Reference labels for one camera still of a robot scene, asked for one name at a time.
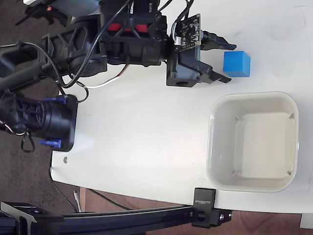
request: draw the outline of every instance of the white table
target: white table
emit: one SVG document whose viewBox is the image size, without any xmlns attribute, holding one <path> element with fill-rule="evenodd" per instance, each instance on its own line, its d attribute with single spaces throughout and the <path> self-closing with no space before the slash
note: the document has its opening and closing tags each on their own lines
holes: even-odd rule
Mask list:
<svg viewBox="0 0 313 235">
<path fill-rule="evenodd" d="M 183 0 L 164 10 L 171 23 Z M 203 30 L 223 36 L 252 58 L 251 77 L 230 83 L 167 87 L 166 66 L 130 66 L 109 85 L 90 91 L 78 108 L 75 144 L 53 152 L 54 180 L 139 198 L 193 204 L 194 188 L 214 188 L 206 175 L 208 120 L 226 94 L 283 91 L 300 112 L 299 160 L 292 184 L 278 193 L 217 191 L 221 209 L 313 213 L 313 2 L 311 0 L 195 0 Z M 222 50 L 201 60 L 223 70 Z M 92 78 L 96 85 L 121 66 Z M 68 93 L 85 96 L 74 86 Z"/>
</svg>

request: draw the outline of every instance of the circuit board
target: circuit board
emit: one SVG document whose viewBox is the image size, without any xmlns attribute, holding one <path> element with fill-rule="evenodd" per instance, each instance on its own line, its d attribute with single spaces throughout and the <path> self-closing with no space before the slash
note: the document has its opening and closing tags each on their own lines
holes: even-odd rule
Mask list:
<svg viewBox="0 0 313 235">
<path fill-rule="evenodd" d="M 176 50 L 187 50 L 201 45 L 200 14 L 181 22 L 180 31 L 176 36 Z"/>
</svg>

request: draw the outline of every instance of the black frame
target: black frame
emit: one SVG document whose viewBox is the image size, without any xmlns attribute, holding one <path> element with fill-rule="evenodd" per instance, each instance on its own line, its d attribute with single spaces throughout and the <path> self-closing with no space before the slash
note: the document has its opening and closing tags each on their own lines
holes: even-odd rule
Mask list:
<svg viewBox="0 0 313 235">
<path fill-rule="evenodd" d="M 214 189 L 195 189 L 193 206 L 57 215 L 27 203 L 1 202 L 0 235 L 134 235 L 192 223 L 210 228 L 228 222 L 232 211 L 214 208 Z"/>
</svg>

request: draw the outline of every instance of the robotic arm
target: robotic arm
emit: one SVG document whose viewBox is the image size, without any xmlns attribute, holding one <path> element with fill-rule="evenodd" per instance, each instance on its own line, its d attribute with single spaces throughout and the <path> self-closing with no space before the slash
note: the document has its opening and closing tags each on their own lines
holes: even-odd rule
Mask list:
<svg viewBox="0 0 313 235">
<path fill-rule="evenodd" d="M 186 13 L 175 21 L 171 36 L 167 35 L 166 16 L 158 11 L 159 0 L 102 0 L 99 2 L 100 15 L 78 17 L 65 28 L 45 35 L 36 44 L 18 42 L 0 46 L 0 95 L 4 97 L 0 102 L 0 124 L 4 123 L 12 131 L 6 126 L 2 128 L 11 134 L 25 132 L 30 136 L 30 133 L 40 133 L 37 136 L 45 139 L 54 150 L 69 151 L 73 145 L 77 100 L 65 95 L 63 88 L 76 82 L 85 87 L 78 79 L 106 72 L 107 64 L 148 67 L 165 62 L 168 86 L 193 87 L 197 83 L 210 84 L 216 80 L 229 82 L 230 78 L 214 72 L 210 65 L 200 61 L 200 50 L 234 50 L 236 45 L 202 31 L 200 15 L 188 18 L 193 1 L 189 1 Z M 19 65 L 26 62 L 32 65 L 18 71 Z M 68 84 L 62 79 L 64 75 L 72 78 Z M 47 77 L 54 79 L 63 97 L 38 102 L 18 94 Z M 39 108 L 42 113 L 35 119 L 37 125 L 29 124 L 30 112 L 17 111 L 21 100 L 29 107 L 33 103 L 45 107 Z M 14 107 L 14 115 L 21 118 L 4 115 L 8 103 Z M 43 125 L 48 113 L 45 110 L 59 112 L 55 116 L 58 121 L 46 121 L 47 124 Z M 65 120 L 66 133 L 53 125 Z"/>
</svg>

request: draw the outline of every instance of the blue cube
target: blue cube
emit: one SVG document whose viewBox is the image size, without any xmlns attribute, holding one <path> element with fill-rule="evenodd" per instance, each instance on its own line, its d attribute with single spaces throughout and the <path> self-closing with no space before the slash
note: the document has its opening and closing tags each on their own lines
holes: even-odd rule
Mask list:
<svg viewBox="0 0 313 235">
<path fill-rule="evenodd" d="M 224 53 L 224 72 L 230 77 L 249 77 L 251 58 L 244 51 Z"/>
</svg>

